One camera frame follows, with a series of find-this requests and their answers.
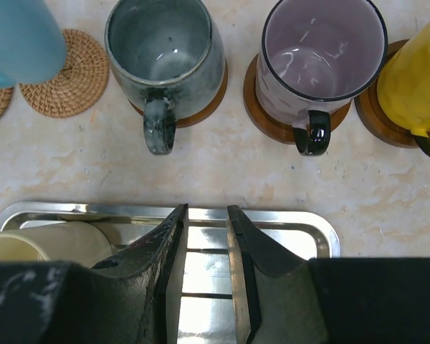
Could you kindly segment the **purple cup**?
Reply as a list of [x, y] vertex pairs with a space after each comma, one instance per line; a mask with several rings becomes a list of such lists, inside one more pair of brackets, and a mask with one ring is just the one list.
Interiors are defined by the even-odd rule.
[[386, 24], [372, 1], [278, 1], [262, 30], [255, 94], [290, 125], [303, 156], [321, 156], [330, 116], [367, 89], [386, 58]]

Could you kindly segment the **white cup blue handle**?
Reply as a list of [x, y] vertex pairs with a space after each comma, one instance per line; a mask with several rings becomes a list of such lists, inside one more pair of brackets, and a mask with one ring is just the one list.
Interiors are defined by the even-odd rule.
[[0, 1], [0, 89], [51, 80], [66, 56], [62, 30], [45, 1]]

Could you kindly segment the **woven coaster smooth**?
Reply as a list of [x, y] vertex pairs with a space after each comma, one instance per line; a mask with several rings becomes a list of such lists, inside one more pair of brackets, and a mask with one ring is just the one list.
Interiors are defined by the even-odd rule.
[[69, 118], [89, 110], [108, 83], [108, 57], [101, 44], [78, 29], [63, 29], [67, 58], [51, 80], [38, 85], [20, 84], [27, 104], [50, 118]]

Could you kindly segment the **grey cup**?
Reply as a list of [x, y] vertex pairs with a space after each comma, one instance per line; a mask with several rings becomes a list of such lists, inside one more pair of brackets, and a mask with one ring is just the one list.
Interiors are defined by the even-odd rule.
[[[104, 38], [110, 68], [123, 92], [125, 77], [144, 77], [144, 70], [165, 54], [187, 54], [197, 62], [224, 54], [219, 30], [202, 1], [119, 1], [107, 19]], [[143, 134], [153, 155], [172, 151], [176, 128], [150, 134], [143, 126]]]

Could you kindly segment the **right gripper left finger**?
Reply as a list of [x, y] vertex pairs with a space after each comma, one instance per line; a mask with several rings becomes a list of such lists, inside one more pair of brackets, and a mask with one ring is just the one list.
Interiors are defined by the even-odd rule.
[[188, 242], [188, 207], [98, 262], [99, 325], [91, 343], [176, 343]]

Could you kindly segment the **dark wooden coaster front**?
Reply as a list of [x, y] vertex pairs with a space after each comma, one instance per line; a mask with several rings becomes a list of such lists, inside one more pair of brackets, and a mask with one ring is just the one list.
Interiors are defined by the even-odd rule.
[[243, 97], [257, 128], [276, 141], [295, 144], [307, 156], [328, 149], [331, 133], [345, 119], [352, 101], [324, 102], [297, 95], [273, 75], [261, 53], [248, 66]]

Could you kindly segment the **cream yellow cup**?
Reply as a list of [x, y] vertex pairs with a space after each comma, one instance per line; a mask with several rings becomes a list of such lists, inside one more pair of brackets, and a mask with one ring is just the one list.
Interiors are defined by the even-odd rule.
[[71, 261], [91, 268], [110, 257], [106, 236], [85, 222], [66, 222], [0, 232], [0, 261]]

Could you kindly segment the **dark wooden coaster back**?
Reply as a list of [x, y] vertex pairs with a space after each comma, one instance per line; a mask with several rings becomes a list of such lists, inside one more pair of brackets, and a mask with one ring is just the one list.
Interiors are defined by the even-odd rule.
[[202, 121], [226, 91], [226, 58], [219, 52], [198, 62], [187, 54], [165, 54], [144, 71], [144, 77], [125, 77], [122, 88], [150, 134]]

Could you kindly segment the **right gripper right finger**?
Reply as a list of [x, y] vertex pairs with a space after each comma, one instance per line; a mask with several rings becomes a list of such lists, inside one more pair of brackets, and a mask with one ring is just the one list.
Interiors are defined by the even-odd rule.
[[307, 261], [228, 209], [229, 269], [238, 343], [328, 343]]

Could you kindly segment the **dark wooden coaster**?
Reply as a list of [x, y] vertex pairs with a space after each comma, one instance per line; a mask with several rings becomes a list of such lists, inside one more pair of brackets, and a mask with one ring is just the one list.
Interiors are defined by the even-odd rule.
[[243, 97], [257, 128], [276, 141], [295, 144], [307, 156], [328, 149], [331, 133], [345, 119], [352, 101], [324, 102], [297, 95], [273, 75], [261, 53], [248, 66]]
[[226, 91], [226, 58], [219, 52], [198, 62], [187, 54], [165, 54], [144, 71], [144, 77], [125, 77], [122, 88], [150, 134], [202, 121]]
[[[405, 45], [405, 43], [407, 43], [407, 41], [400, 41], [389, 46], [388, 59], [386, 60], [386, 63], [395, 55], [395, 53], [397, 53], [397, 51], [400, 50], [400, 48], [402, 48], [402, 46]], [[363, 124], [372, 132], [372, 134], [391, 145], [419, 148], [410, 132], [397, 126], [389, 120], [383, 112], [377, 96], [378, 78], [366, 91], [355, 99], [358, 114]]]

